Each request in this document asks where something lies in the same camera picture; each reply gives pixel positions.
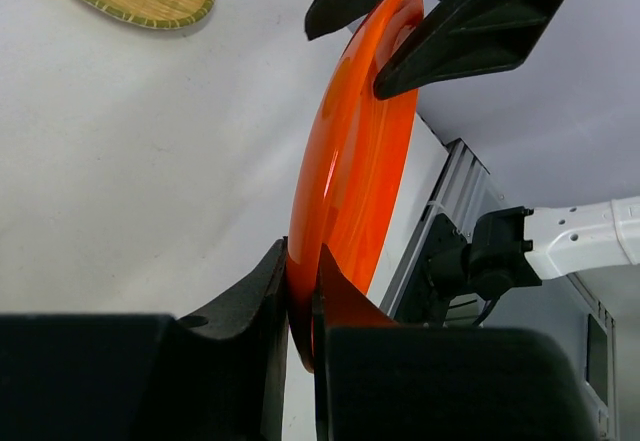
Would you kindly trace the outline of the aluminium rail frame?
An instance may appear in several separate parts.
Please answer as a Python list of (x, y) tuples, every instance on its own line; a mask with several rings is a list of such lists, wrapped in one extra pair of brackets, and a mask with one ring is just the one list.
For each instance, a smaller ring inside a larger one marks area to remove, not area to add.
[[(447, 150), (448, 159), (430, 196), (420, 203), (422, 214), (381, 302), (382, 310), (399, 321), (465, 325), (483, 309), (482, 299), (473, 293), (438, 302), (427, 277), (429, 256), (470, 244), (477, 220), (507, 205), (463, 141), (450, 143)], [(551, 336), (581, 378), (600, 438), (618, 439), (615, 321), (578, 275), (508, 291), (484, 324)]]

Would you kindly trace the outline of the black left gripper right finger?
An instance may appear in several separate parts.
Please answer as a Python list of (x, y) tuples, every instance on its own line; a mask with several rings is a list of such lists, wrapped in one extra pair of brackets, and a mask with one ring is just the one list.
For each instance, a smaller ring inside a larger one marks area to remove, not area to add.
[(312, 295), (315, 425), (319, 440), (358, 439), (381, 389), (375, 336), (395, 327), (342, 273), (327, 245)]

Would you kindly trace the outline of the orange plastic plate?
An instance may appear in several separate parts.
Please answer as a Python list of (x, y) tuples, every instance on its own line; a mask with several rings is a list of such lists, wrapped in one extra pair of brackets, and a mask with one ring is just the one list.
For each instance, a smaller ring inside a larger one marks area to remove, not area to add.
[(397, 199), (414, 123), (416, 90), (379, 99), (376, 76), (424, 16), (423, 0), (382, 0), (336, 64), (298, 176), (286, 264), (291, 333), (314, 369), (312, 294), (323, 247), (367, 293)]

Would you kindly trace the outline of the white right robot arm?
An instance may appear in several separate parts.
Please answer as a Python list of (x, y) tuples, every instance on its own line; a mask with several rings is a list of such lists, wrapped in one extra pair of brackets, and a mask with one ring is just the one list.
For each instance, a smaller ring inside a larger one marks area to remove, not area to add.
[[(305, 32), (316, 39), (370, 13), (382, 0), (314, 0)], [(436, 82), (521, 66), (564, 0), (436, 0), (374, 82), (381, 100)], [(569, 208), (512, 208), (482, 216), (472, 240), (422, 253), (417, 274), (442, 299), (487, 301), (515, 287), (639, 261), (639, 201)]]

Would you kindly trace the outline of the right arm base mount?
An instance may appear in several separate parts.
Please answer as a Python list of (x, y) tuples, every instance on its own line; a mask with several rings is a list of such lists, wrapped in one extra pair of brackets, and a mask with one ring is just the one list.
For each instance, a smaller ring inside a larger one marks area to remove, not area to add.
[(444, 213), (435, 216), (410, 272), (394, 319), (442, 326), (454, 298), (472, 293), (466, 237)]

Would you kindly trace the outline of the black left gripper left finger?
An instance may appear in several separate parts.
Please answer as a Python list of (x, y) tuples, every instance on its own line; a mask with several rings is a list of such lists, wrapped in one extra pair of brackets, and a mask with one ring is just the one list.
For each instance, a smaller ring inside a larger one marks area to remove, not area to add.
[(184, 440), (279, 440), (288, 346), (286, 239), (180, 319), (188, 329)]

